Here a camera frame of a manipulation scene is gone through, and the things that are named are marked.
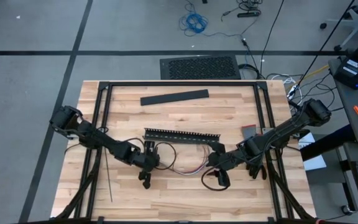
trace desk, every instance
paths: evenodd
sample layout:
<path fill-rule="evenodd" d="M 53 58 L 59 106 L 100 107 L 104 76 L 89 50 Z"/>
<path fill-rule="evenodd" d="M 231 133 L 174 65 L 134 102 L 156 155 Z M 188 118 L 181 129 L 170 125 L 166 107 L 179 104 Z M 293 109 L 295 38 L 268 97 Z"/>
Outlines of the desk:
<path fill-rule="evenodd" d="M 77 108 L 89 121 L 93 117 L 98 85 L 98 81 L 85 81 L 81 89 Z M 267 81 L 267 86 L 275 124 L 279 125 L 291 116 L 284 86 L 281 81 Z M 139 101 L 144 96 L 202 89 L 208 89 L 209 98 L 148 106 L 141 106 Z M 108 135 L 114 139 L 142 138 L 144 128 L 174 129 L 221 134 L 220 141 L 229 151 L 243 140 L 241 126 L 259 126 L 254 90 L 249 86 L 117 86 L 112 88 L 111 98 L 107 127 Z M 265 111 L 263 98 L 262 110 Z M 297 142 L 291 142 L 290 145 L 296 147 Z M 188 170 L 197 167 L 202 161 L 202 146 L 174 146 L 178 152 L 176 168 Z M 173 155 L 169 148 L 162 146 L 158 153 L 161 161 L 172 161 Z M 78 190 L 84 156 L 85 149 L 82 146 L 74 147 L 66 153 L 51 216 L 58 215 Z M 223 192 L 206 189 L 200 181 L 202 172 L 182 176 L 169 170 L 153 170 L 151 188 L 145 190 L 137 178 L 140 171 L 138 167 L 125 165 L 108 154 L 113 197 L 111 202 L 104 152 L 102 157 L 93 220 L 98 216 L 104 216 L 105 220 L 125 221 L 266 221 L 267 217 L 274 217 L 269 179 L 262 180 L 258 176 L 253 180 L 244 165 L 228 172 L 231 187 Z M 306 211 L 315 216 L 300 153 L 284 149 L 283 161 L 290 190 Z M 215 178 L 207 178 L 206 183 L 218 187 Z M 278 194 L 285 217 L 283 195 L 281 191 Z M 85 210 L 86 203 L 82 207 L 82 216 Z"/>
<path fill-rule="evenodd" d="M 329 69 L 332 74 L 335 74 L 340 64 L 341 61 L 339 59 L 332 59 L 328 62 Z M 358 90 L 353 90 L 337 80 L 335 80 L 335 84 L 337 86 L 339 96 L 341 97 L 347 118 L 349 119 L 349 124 L 327 135 L 319 141 L 304 147 L 302 149 L 302 156 L 304 160 L 308 160 L 322 154 L 323 152 L 342 146 L 345 142 L 358 142 L 358 115 L 353 109 L 354 105 L 358 106 Z"/>

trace concrete floor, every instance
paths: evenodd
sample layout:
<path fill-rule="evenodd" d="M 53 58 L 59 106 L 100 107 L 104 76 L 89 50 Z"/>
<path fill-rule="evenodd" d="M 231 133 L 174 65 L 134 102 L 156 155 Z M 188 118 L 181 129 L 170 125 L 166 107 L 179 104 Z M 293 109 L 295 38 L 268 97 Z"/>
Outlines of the concrete floor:
<path fill-rule="evenodd" d="M 209 4 L 191 1 L 198 13 L 209 19 L 206 34 L 239 33 L 254 20 L 238 19 L 238 12 L 233 12 L 221 22 L 221 14 L 237 6 L 235 0 L 209 0 Z M 333 28 L 320 30 L 320 23 L 327 18 L 339 18 L 349 2 L 286 0 L 267 50 L 319 50 Z M 178 29 L 178 19 L 186 14 L 185 3 L 179 0 L 94 0 L 79 49 L 244 49 L 237 37 L 184 36 Z M 0 50 L 72 50 L 86 4 L 87 0 L 0 1 Z M 260 6 L 262 15 L 244 34 L 252 50 L 263 50 L 279 5 L 280 1 L 265 1 Z M 325 50 L 340 44 L 350 31 L 339 27 Z M 358 35 L 348 47 L 357 46 Z M 0 223 L 19 220 L 69 57 L 0 56 Z M 83 80 L 158 80 L 159 59 L 167 57 L 175 56 L 77 56 L 63 104 L 76 105 Z M 244 63 L 244 58 L 237 55 L 238 63 Z M 318 57 L 311 71 L 326 65 L 331 58 L 334 57 Z M 265 56 L 263 74 L 304 73 L 312 59 L 313 56 Z M 256 55 L 255 60 L 260 63 L 260 56 Z M 325 74 L 327 72 L 320 73 L 304 83 Z M 244 76 L 252 78 L 254 74 L 245 71 Z M 331 77 L 324 83 L 334 86 Z M 332 98 L 329 94 L 315 98 L 328 104 Z M 330 109 L 342 105 L 336 91 L 335 94 Z M 312 130 L 328 134 L 346 124 L 344 112 L 337 111 L 328 124 Z M 66 139 L 53 137 L 30 221 L 49 218 L 66 144 Z M 339 206 L 344 203 L 340 186 L 311 185 L 311 189 L 321 218 L 340 215 Z M 358 214 L 338 220 L 357 223 Z"/>

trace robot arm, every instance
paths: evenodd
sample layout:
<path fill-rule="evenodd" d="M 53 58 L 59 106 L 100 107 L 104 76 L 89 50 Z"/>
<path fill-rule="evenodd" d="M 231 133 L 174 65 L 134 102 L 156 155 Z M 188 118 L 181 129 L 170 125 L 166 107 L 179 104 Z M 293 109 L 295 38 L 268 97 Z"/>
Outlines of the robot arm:
<path fill-rule="evenodd" d="M 95 128 L 83 119 L 82 113 L 71 106 L 62 106 L 50 120 L 52 128 L 59 134 L 68 138 L 72 134 L 79 137 L 84 147 L 97 149 L 105 147 L 114 158 L 128 165 L 142 168 L 140 180 L 145 180 L 144 187 L 150 187 L 150 172 L 160 163 L 160 156 L 154 148 L 154 142 L 147 141 L 144 152 L 127 141 L 117 141 L 110 138 L 102 130 Z"/>
<path fill-rule="evenodd" d="M 267 150 L 270 150 L 271 147 L 285 147 L 292 134 L 297 133 L 306 125 L 321 126 L 327 123 L 330 117 L 331 112 L 321 101 L 308 100 L 303 103 L 292 118 L 263 135 L 255 135 L 240 142 L 237 144 L 236 150 L 226 152 L 223 144 L 210 144 L 214 152 L 209 155 L 207 166 L 211 166 L 215 170 L 207 175 L 214 174 L 218 177 L 218 184 L 224 187 L 223 189 L 213 190 L 227 189 L 230 186 L 227 170 L 231 170 L 243 162 L 247 164 L 247 169 L 250 170 L 250 175 L 252 175 L 254 179 L 257 177 L 260 169 L 263 170 L 265 179 L 266 173 L 262 165 L 262 159 Z M 271 174 L 273 175 L 274 181 L 281 188 L 284 196 L 289 200 L 300 218 L 314 219 L 311 215 L 306 213 L 288 190 L 279 174 L 275 171 L 273 162 L 267 161 L 267 165 L 268 169 L 272 171 Z"/>
<path fill-rule="evenodd" d="M 214 143 L 208 157 L 208 165 L 217 169 L 231 170 L 243 162 L 256 166 L 263 158 L 263 154 L 271 147 L 283 148 L 290 136 L 297 133 L 306 125 L 321 126 L 328 122 L 331 112 L 321 101 L 308 100 L 294 114 L 292 118 L 273 128 L 263 135 L 255 135 L 237 144 L 237 149 L 226 152 L 224 145 Z"/>

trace wooden table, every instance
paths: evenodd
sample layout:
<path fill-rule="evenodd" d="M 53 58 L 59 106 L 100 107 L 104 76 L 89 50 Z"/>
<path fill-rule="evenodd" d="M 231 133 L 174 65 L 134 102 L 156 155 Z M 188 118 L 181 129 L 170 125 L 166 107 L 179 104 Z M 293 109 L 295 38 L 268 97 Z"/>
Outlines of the wooden table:
<path fill-rule="evenodd" d="M 85 81 L 81 89 L 77 108 L 88 121 L 92 120 L 98 83 L 99 81 Z M 267 84 L 275 123 L 278 125 L 291 116 L 284 86 L 281 81 L 267 81 Z M 143 96 L 206 88 L 209 90 L 209 98 L 148 106 L 141 106 L 139 101 Z M 260 94 L 265 111 L 262 92 Z M 144 128 L 173 129 L 221 134 L 221 142 L 230 151 L 235 149 L 236 143 L 243 140 L 241 126 L 259 126 L 254 92 L 248 86 L 115 86 L 111 100 L 108 134 L 117 140 L 142 138 Z M 104 101 L 101 105 L 98 126 Z M 77 141 L 70 141 L 68 146 L 76 143 Z M 177 169 L 192 170 L 202 162 L 203 146 L 174 146 L 178 152 L 175 163 Z M 169 147 L 161 145 L 158 153 L 162 162 L 169 164 L 173 159 Z M 73 147 L 66 153 L 51 216 L 58 215 L 78 190 L 84 156 L 85 149 L 82 146 Z M 274 217 L 269 179 L 262 180 L 260 175 L 256 180 L 252 179 L 245 170 L 245 165 L 239 165 L 228 172 L 231 187 L 223 192 L 206 189 L 200 181 L 203 172 L 182 176 L 170 170 L 153 170 L 151 188 L 145 190 L 138 180 L 138 167 L 125 165 L 110 154 L 107 160 L 113 201 L 111 202 L 109 196 L 103 152 L 93 219 L 104 216 L 105 220 L 127 221 L 266 221 L 267 217 Z M 301 154 L 286 148 L 283 151 L 283 161 L 290 190 L 306 211 L 315 216 Z M 212 177 L 206 178 L 206 183 L 219 187 L 217 180 Z M 285 217 L 283 195 L 281 191 L 278 194 Z M 87 199 L 88 194 L 84 198 L 82 214 L 85 214 Z"/>

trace white cable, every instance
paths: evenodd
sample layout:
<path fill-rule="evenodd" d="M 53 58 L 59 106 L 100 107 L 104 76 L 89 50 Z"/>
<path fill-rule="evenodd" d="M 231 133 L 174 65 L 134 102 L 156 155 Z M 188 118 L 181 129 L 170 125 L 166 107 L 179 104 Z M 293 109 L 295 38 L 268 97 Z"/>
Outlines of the white cable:
<path fill-rule="evenodd" d="M 204 149 L 204 152 L 205 152 L 206 156 L 208 157 L 209 153 L 211 152 L 211 151 L 209 150 L 209 147 L 207 147 L 206 149 L 205 149 L 205 148 L 203 148 L 203 149 Z M 168 167 L 168 165 L 164 164 L 163 162 L 160 162 L 160 163 L 161 163 L 162 165 L 164 165 L 165 167 Z M 200 168 L 194 170 L 194 171 L 191 172 L 191 173 L 181 172 L 181 171 L 179 171 L 179 170 L 176 170 L 176 169 L 174 168 L 174 166 L 172 166 L 171 168 L 169 168 L 169 170 L 172 170 L 172 171 L 174 171 L 175 173 L 180 174 L 180 175 L 194 175 L 194 174 L 197 174 L 197 173 L 198 173 L 199 171 L 201 171 L 202 169 L 204 169 L 204 167 L 207 165 L 207 163 L 208 163 L 208 159 L 206 159 L 206 160 L 202 163 L 202 165 L 200 166 Z"/>
<path fill-rule="evenodd" d="M 296 81 L 289 75 L 289 74 L 279 74 L 279 75 L 275 75 L 272 77 L 272 80 L 275 79 L 276 77 L 280 77 L 280 76 L 284 76 L 284 77 L 288 77 L 286 80 L 284 80 L 284 84 L 289 84 L 289 83 L 296 83 Z M 300 88 L 298 88 L 297 90 L 299 90 L 299 94 L 301 97 L 301 100 L 299 101 L 298 105 L 300 105 L 302 103 L 303 100 L 303 96 L 302 96 L 302 91 Z"/>

